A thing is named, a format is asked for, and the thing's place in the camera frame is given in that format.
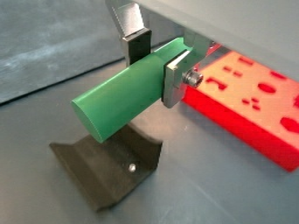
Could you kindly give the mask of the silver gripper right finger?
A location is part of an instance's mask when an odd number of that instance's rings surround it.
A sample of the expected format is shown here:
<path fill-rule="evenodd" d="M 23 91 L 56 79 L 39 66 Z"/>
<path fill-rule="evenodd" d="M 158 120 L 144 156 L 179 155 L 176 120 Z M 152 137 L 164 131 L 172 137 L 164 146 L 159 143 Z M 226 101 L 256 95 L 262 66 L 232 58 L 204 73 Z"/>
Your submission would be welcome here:
<path fill-rule="evenodd" d="M 163 105 L 170 109 L 183 98 L 187 87 L 202 84 L 203 75 L 194 66 L 204 59 L 211 40 L 186 29 L 182 39 L 183 51 L 164 65 Z"/>

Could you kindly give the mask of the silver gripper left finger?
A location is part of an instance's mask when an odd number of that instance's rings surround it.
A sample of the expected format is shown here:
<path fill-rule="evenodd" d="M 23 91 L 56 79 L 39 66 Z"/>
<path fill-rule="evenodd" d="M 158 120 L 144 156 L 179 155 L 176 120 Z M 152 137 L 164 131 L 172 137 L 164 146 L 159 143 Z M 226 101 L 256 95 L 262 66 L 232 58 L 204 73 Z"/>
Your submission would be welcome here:
<path fill-rule="evenodd" d="M 151 53 L 152 31 L 146 27 L 139 4 L 131 0 L 106 0 L 114 19 L 126 65 L 130 67 Z"/>

